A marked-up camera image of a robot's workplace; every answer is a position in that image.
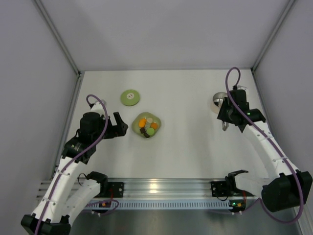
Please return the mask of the metal serving tongs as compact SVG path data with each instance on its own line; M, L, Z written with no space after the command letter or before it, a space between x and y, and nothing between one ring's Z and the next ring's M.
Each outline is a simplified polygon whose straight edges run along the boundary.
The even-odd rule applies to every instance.
M221 115L222 115L222 130L226 131L229 127L229 123L227 122L226 111L228 106L228 98L225 97L223 100L223 104L221 106Z

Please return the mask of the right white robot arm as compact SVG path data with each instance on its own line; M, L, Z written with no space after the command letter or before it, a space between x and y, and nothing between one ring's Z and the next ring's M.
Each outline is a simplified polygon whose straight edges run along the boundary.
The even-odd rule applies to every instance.
M270 133L261 111L250 109L245 90L234 88L230 94L231 98L223 92L213 96L217 119L222 122L223 130L229 124L239 128L254 147L268 176L258 177L247 170L233 171L225 177L229 191L246 191L261 198L270 212L306 204L313 183L311 174L290 162Z

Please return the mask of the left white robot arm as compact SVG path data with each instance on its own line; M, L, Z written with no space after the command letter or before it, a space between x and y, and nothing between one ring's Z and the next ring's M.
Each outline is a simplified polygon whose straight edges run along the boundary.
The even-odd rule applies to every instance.
M116 125L112 125L105 101L95 95L94 103L89 103L90 111L80 119L80 126L61 154L58 168L38 206L21 220L21 226L29 235L68 235L77 216L87 206L92 206L95 197L114 201L107 175L92 171L75 193L71 190L88 165L100 141L123 137L128 125L115 112Z

